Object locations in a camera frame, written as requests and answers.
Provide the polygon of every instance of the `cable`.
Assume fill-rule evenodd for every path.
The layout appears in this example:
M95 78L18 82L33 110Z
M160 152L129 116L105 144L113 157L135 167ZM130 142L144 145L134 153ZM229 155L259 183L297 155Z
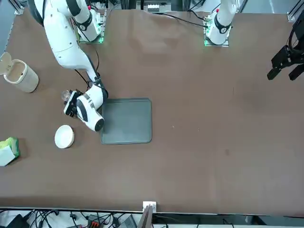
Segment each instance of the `cable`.
M202 1L205 2L206 0L200 0L198 3L196 3L194 6L192 6L192 8L189 9L188 11L192 10L194 7L196 7L196 6L197 6L198 4L200 4Z
M29 228L31 228L31 227L34 225L34 223L36 223L36 227L38 227L38 226L37 226L37 219L41 216L41 215L38 215L38 216L37 216L37 214L38 214L39 212L40 212L40 211L37 211L37 212L36 212L35 219L34 219L34 221L30 224Z
M89 220L89 217L88 216L85 216L82 212L80 212L81 215L86 219L86 220Z
M98 212L96 212L96 213L97 213L98 222L100 224L99 214L98 214Z
M197 15L196 12L194 12L193 10L190 10L190 12L192 12L198 19L204 20L205 17L200 17L199 15Z
M224 218L223 218L223 224L232 225L232 227L234 228L234 225L232 223L227 222L226 219L224 219Z
M211 11L211 13L213 13L213 11L214 11L217 7L219 7L219 6L220 6L220 4L217 5L217 6Z
M75 69L75 71L79 74L79 76L81 76L81 78L85 81L85 83L86 83L87 85L89 85L89 82L85 80L85 78L81 75L81 73L79 73L79 71L76 70L76 69Z
M49 224L48 220L47 220L47 216L48 216L50 213L49 213L49 212L42 212L42 213L41 213L41 211L40 211L39 213L40 213L40 215L42 216L42 220L41 220L41 221L42 221L42 224L43 224L44 221L46 221L48 227L49 227L49 228L52 228L51 225Z
M120 219L123 215L125 215L126 213L121 214L120 216L118 216L116 219Z
M97 67L96 67L96 71L97 71L97 70L98 70L98 67L99 67L99 55L98 55L98 52L97 52L96 48L95 48L95 52L96 52L97 58L98 58L98 63L97 63Z
M77 23L76 23L76 21L74 20L74 18L72 18L72 20L73 20L74 24L77 26L77 28L79 28L79 30L81 31L81 33L85 36L86 40L87 40L88 42L90 42L90 40L86 37L86 35L84 34L84 32L83 32L83 31L80 29L80 27L77 25Z
M75 227L78 227L78 225L76 225L76 223L75 223L75 220L74 220L74 217L73 217L73 214L72 214L72 212L71 212L71 211L70 211L70 217L72 218L72 220L73 220L73 223L74 223Z
M197 23L194 23L194 22L191 22L191 21L188 21L188 20L184 20L184 19L181 19L181 18L178 18L176 16L173 16L173 15L170 15L170 14L165 14L165 13L159 13L160 15L166 15L166 16L169 16L169 17L172 17L172 18L175 18L177 20L182 20L182 21L185 21L189 24L192 24L192 25L196 25L196 26L200 26L200 27L204 27L204 28L208 28L207 25L201 25L201 24L197 24Z
M112 224L111 224L108 228L113 227L114 219L116 219L117 221L119 221L119 219L120 219L123 215L125 215L125 214L126 214L126 213L123 213L123 214L121 214L120 216L118 216L117 218L115 218L114 215L112 215L112 216L113 216L113 221L112 221Z
M291 52L294 52L294 53L297 53L297 54L303 54L304 53L304 50L297 50L297 49L294 49L291 42L292 42L292 39L293 39L293 36L294 36L294 32L295 32L295 28L297 27L297 25L294 25L291 32L290 32L290 35L289 35L289 38L288 38L288 46L289 46L289 49Z
M154 216L160 217L160 218L164 218L164 219L172 219L172 220L175 220L177 222L182 222L182 221L180 221L180 220L178 220L176 218L172 218L172 217L167 217L167 216L162 216L162 215L154 215Z

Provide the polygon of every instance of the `lidded container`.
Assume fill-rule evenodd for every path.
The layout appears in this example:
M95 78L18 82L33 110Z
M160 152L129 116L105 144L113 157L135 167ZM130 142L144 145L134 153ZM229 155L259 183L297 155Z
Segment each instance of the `lidded container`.
M0 58L0 75L18 89L26 93L33 92L39 82L38 75L23 61L11 59L8 52Z

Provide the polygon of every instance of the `gray tray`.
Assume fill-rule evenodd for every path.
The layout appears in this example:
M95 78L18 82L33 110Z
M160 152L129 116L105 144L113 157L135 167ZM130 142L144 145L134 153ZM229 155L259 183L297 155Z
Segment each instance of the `gray tray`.
M108 99L102 106L102 144L148 143L152 139L149 98Z

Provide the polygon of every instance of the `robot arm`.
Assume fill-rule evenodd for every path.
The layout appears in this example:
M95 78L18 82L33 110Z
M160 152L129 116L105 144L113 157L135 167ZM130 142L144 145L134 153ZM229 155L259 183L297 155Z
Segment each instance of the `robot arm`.
M207 37L216 45L223 44L229 36L232 19L237 12L236 0L221 0L218 13L212 13L212 24Z
M108 92L92 61L80 49L68 21L68 18L74 17L82 39L92 41L100 34L97 27L100 14L94 10L89 11L85 0L35 0L34 6L43 20L57 62L64 68L84 69L92 82L92 87L84 94L71 91L70 96L66 97L65 114L76 114L91 130L101 130L104 119L97 110L108 98Z
M298 44L293 47L292 38L296 35ZM267 74L268 80L274 79L283 68L299 64L289 74L290 80L295 80L304 72L304 10L293 24L293 28L288 38L288 45L285 45L272 58L272 69Z

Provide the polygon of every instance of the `brown tabletop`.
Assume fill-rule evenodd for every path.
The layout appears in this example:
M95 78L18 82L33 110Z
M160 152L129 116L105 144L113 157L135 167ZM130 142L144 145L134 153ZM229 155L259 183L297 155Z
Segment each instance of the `brown tabletop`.
M194 15L180 16L198 22ZM237 14L230 47L203 47L203 31L139 10L113 10L95 45L111 98L152 101L152 141L102 145L63 114L60 95L85 90L55 60L44 29L17 16L7 51L40 78L35 92L0 83L0 139L20 139L21 157L0 168L0 205L302 215L304 78L267 80L286 43L286 15ZM97 63L94 46L83 45ZM69 124L75 143L54 143Z

